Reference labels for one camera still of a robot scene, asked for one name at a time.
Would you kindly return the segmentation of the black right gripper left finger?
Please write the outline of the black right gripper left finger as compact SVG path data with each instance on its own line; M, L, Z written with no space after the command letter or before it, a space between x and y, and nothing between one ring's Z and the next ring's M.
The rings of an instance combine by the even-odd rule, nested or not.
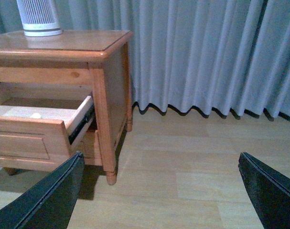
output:
M81 152L0 209L0 229L65 229L73 213L84 171Z

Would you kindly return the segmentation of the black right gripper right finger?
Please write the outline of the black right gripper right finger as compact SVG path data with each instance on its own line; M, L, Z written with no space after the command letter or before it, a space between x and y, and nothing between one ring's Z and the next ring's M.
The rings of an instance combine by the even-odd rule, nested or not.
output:
M290 178L247 152L238 168L250 201L265 229L290 229Z

